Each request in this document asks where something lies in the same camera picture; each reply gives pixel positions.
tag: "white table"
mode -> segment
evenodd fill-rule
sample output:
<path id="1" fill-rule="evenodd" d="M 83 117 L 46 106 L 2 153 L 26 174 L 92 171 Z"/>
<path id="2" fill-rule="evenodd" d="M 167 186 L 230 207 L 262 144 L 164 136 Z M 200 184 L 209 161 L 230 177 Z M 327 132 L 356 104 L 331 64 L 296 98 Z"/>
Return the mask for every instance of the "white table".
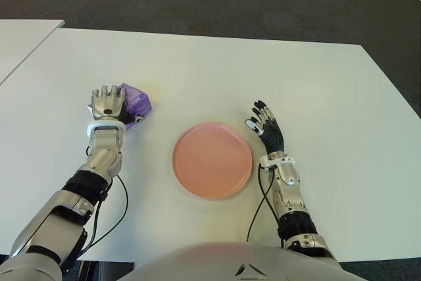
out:
<path id="1" fill-rule="evenodd" d="M 10 219 L 1 253 L 85 161 L 91 90 L 121 82 L 147 92 L 153 111 L 125 139 L 127 217 L 85 259 L 147 262 L 192 243 L 245 240 L 264 154 L 243 123 L 256 99 L 278 118 L 338 260 L 421 256 L 421 120 L 361 46 L 71 29 L 56 30 L 0 89 L 0 217 Z M 172 171 L 178 137 L 206 121 L 243 134 L 255 161 L 246 186 L 222 201 L 191 195 Z M 99 235 L 123 208 L 116 182 Z M 251 241 L 279 245 L 263 209 Z"/>
<path id="2" fill-rule="evenodd" d="M 0 20 L 0 85 L 63 20 Z"/>

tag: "black cable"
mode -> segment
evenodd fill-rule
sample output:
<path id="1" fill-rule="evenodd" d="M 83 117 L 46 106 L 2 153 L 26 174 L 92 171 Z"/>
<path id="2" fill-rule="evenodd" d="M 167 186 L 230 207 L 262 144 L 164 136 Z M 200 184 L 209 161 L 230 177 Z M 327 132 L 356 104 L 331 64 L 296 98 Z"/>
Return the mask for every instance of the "black cable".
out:
<path id="1" fill-rule="evenodd" d="M 272 212 L 274 212 L 273 211 L 273 208 L 272 208 L 272 205 L 269 203 L 269 200 L 268 200 L 268 198 L 267 198 L 267 195 L 268 195 L 268 193 L 269 193 L 269 191 L 270 191 L 270 188 L 272 187 L 272 184 L 274 183 L 274 180 L 275 180 L 275 175 L 274 175 L 274 171 L 273 170 L 271 170 L 272 171 L 272 179 L 271 179 L 271 181 L 270 181 L 270 185 L 269 185 L 269 188 L 266 190 L 266 192 L 263 190 L 263 187 L 262 187 L 262 182 L 261 182 L 261 179 L 260 179 L 260 170 L 262 169 L 262 165 L 260 165 L 259 164 L 259 169 L 257 170 L 257 178 L 258 178 L 258 181 L 259 181 L 259 186 L 260 186 L 260 190 L 262 191 L 262 194 L 263 194 L 263 198 L 262 198 L 262 200 L 260 201 L 260 203 L 259 203 L 259 206 L 257 207 L 257 209 L 256 209 L 256 212 L 255 212 L 255 215 L 253 216 L 253 219 L 251 220 L 251 223 L 250 223 L 250 226 L 249 226 L 249 231 L 247 232 L 247 239 L 246 239 L 246 242 L 248 242 L 249 241 L 249 237 L 250 237 L 250 232 L 251 232 L 251 228 L 253 227 L 253 224 L 254 224 L 254 222 L 255 222 L 255 220 L 256 220 L 256 217 L 257 217 L 257 214 L 259 213 L 259 210 L 260 210 L 260 208 L 261 208 L 261 206 L 262 206 L 262 204 L 263 204 L 263 201 L 264 200 L 266 200 L 266 202 L 268 203 L 268 205 L 269 205 L 269 207 L 270 207 L 270 209 L 272 210 Z M 275 215 L 275 219 L 276 219 L 276 223 L 278 223 L 278 217 Z"/>
<path id="2" fill-rule="evenodd" d="M 110 185 L 108 186 L 108 188 L 106 190 L 107 193 L 111 189 L 111 186 L 112 186 L 112 179 L 111 179 Z M 82 256 L 92 246 L 92 243 L 95 239 L 95 236 L 97 234 L 99 210 L 101 209 L 102 203 L 103 203 L 102 201 L 98 202 L 97 210 L 95 212 L 95 218 L 93 219 L 93 228 L 92 228 L 91 239 L 90 239 L 89 243 L 87 243 L 86 247 L 80 251 L 79 257 Z"/>
<path id="3" fill-rule="evenodd" d="M 97 243 L 99 243 L 103 238 L 105 238 L 105 236 L 107 236 L 108 234 L 110 234 L 120 223 L 121 223 L 121 221 L 123 220 L 123 218 L 126 216 L 126 213 L 127 213 L 127 209 L 128 209 L 128 207 L 129 207 L 129 195 L 128 195 L 128 193 L 127 193 L 127 189 L 126 189 L 126 186 L 124 185 L 124 182 L 123 182 L 123 180 L 120 178 L 120 176 L 119 175 L 117 175 L 117 178 L 120 180 L 120 182 L 121 182 L 121 184 L 123 185 L 123 188 L 124 188 L 124 193 L 126 194 L 126 208 L 125 208 L 125 210 L 124 210 L 124 212 L 123 212 L 123 215 L 121 216 L 121 218 L 120 218 L 120 220 L 118 220 L 118 222 L 112 227 L 112 228 L 110 228 L 110 230 L 108 231 L 108 232 L 106 232 L 104 235 L 102 235 L 100 238 L 98 238 L 98 240 L 97 241 L 95 241 L 94 243 L 92 243 L 90 246 L 89 246 L 89 248 L 92 248 L 93 246 L 95 246 Z"/>
<path id="4" fill-rule="evenodd" d="M 272 204 L 270 204 L 270 202 L 268 200 L 267 193 L 265 193 L 264 190 L 263 190 L 262 179 L 260 178 L 260 168 L 261 168 L 261 166 L 259 165 L 259 172 L 257 174 L 257 180 L 259 181 L 259 187 L 260 187 L 260 190 L 261 190 L 261 192 L 263 194 L 263 199 L 266 200 L 266 203 L 268 204 L 269 209 L 272 211 L 272 214 L 273 214 L 273 216 L 275 218 L 276 224 L 279 225 L 278 216 L 276 215 L 276 212 L 275 212 Z M 273 181 L 275 179 L 275 172 L 273 171 L 273 169 L 270 169 L 270 171 L 272 171 L 272 181 L 270 183 L 270 185 L 272 186 L 272 183 L 273 183 Z"/>

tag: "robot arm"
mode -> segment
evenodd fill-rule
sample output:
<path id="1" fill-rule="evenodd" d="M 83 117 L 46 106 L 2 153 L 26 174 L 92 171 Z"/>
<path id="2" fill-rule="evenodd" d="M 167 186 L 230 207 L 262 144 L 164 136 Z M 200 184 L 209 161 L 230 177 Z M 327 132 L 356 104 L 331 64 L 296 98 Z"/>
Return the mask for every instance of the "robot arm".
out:
<path id="1" fill-rule="evenodd" d="M 340 267 L 305 207 L 295 161 L 284 153 L 284 139 L 272 111 L 262 101 L 256 102 L 255 107 L 253 112 L 259 119 L 251 117 L 246 125 L 259 135 L 266 147 L 268 154 L 260 159 L 261 167 L 274 171 L 273 205 L 284 248 Z"/>
<path id="2" fill-rule="evenodd" d="M 87 162 L 57 191 L 19 234 L 11 258 L 0 266 L 0 280 L 62 280 L 87 239 L 84 225 L 98 201 L 107 198 L 120 172 L 125 124 L 136 119 L 126 111 L 125 91 L 102 87 L 92 94 L 95 122 L 88 126 Z"/>

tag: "silver arm segment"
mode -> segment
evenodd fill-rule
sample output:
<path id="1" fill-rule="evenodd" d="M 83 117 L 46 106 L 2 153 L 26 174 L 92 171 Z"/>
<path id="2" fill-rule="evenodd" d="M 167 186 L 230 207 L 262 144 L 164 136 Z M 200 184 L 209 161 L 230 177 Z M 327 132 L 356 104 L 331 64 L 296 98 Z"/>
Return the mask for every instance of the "silver arm segment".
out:
<path id="1" fill-rule="evenodd" d="M 260 159 L 262 168 L 274 170 L 272 197 L 279 218 L 278 234 L 285 249 L 316 257 L 340 268 L 324 238 L 317 234 L 309 211 L 299 190 L 300 178 L 295 170 L 295 160 L 281 151 Z"/>
<path id="2" fill-rule="evenodd" d="M 103 88 L 104 96 L 95 98 L 94 108 L 121 107 L 121 96 L 115 91 L 114 86 L 110 93 Z M 111 112 L 127 116 L 125 109 L 111 109 Z M 72 267 L 78 258 L 87 239 L 84 225 L 97 202 L 107 197 L 107 188 L 120 172 L 122 162 L 124 123 L 109 115 L 100 116 L 98 111 L 94 118 L 97 121 L 89 125 L 87 162 L 19 234 L 11 258 L 0 266 L 0 281 L 60 281 L 62 272 Z"/>

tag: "purple object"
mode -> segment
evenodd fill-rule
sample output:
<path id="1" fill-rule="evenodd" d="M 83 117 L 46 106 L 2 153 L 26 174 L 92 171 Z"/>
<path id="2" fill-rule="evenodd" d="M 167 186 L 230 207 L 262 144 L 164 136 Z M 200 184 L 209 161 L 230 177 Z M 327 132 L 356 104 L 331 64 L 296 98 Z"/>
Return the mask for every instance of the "purple object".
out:
<path id="1" fill-rule="evenodd" d="M 126 90 L 126 110 L 131 115 L 145 116 L 151 109 L 152 105 L 146 93 L 136 89 L 135 87 L 123 84 L 119 88 Z M 129 123 L 126 128 L 131 128 L 135 123 Z"/>

